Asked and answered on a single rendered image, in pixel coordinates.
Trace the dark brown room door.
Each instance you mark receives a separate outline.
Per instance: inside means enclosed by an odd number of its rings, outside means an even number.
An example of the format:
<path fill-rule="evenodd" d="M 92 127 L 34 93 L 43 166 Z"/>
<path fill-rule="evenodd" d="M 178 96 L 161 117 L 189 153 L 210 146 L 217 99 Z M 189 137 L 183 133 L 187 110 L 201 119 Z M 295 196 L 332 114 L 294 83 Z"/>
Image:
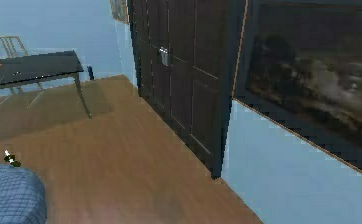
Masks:
<path fill-rule="evenodd" d="M 246 0 L 127 0 L 127 6 L 139 96 L 219 178 Z"/>

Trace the dark framed landscape painting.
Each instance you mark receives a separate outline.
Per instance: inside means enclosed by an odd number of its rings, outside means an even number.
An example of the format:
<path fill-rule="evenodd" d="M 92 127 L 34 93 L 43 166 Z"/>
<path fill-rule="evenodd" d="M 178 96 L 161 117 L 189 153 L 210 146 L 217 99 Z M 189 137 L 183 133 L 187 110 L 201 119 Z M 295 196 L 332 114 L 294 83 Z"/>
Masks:
<path fill-rule="evenodd" d="M 362 174 L 362 0 L 246 0 L 233 95 Z"/>

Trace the dark grey table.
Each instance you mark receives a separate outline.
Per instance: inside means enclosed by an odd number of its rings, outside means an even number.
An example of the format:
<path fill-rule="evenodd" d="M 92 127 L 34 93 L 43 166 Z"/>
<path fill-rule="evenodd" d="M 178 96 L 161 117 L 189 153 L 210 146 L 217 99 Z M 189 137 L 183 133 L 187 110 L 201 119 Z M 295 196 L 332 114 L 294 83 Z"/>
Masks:
<path fill-rule="evenodd" d="M 0 63 L 0 89 L 72 77 L 84 110 L 88 118 L 92 118 L 79 78 L 84 68 L 75 51 L 7 58 Z"/>

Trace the small green and white object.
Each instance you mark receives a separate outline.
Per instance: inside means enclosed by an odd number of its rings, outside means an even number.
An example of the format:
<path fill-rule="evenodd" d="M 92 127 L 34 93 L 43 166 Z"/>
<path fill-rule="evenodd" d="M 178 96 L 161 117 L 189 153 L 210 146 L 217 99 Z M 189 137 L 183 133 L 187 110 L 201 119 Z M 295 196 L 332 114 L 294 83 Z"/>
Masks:
<path fill-rule="evenodd" d="M 13 167 L 21 166 L 21 162 L 15 158 L 14 154 L 11 154 L 8 150 L 5 150 L 4 153 L 5 153 L 5 157 L 4 157 L 5 162 L 8 162 Z"/>

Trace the pale wooden chair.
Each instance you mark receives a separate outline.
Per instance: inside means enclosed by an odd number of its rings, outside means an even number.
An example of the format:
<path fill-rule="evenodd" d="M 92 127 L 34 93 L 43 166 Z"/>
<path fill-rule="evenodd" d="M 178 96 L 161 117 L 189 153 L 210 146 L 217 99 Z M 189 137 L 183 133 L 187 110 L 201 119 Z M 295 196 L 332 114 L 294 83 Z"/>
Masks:
<path fill-rule="evenodd" d="M 0 36 L 0 48 L 5 51 L 6 59 L 29 55 L 19 36 Z M 45 92 L 40 82 L 37 83 L 37 86 L 38 93 L 31 102 L 26 103 L 27 108 L 31 108 Z"/>

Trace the blue mesh pouf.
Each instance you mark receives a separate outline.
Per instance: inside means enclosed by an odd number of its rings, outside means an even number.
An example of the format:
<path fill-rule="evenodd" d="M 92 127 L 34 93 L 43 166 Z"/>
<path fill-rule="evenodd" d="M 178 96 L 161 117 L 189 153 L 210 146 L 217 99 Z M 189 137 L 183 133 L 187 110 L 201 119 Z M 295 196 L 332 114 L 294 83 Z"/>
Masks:
<path fill-rule="evenodd" d="M 27 168 L 0 164 L 0 224 L 46 224 L 45 186 Z"/>

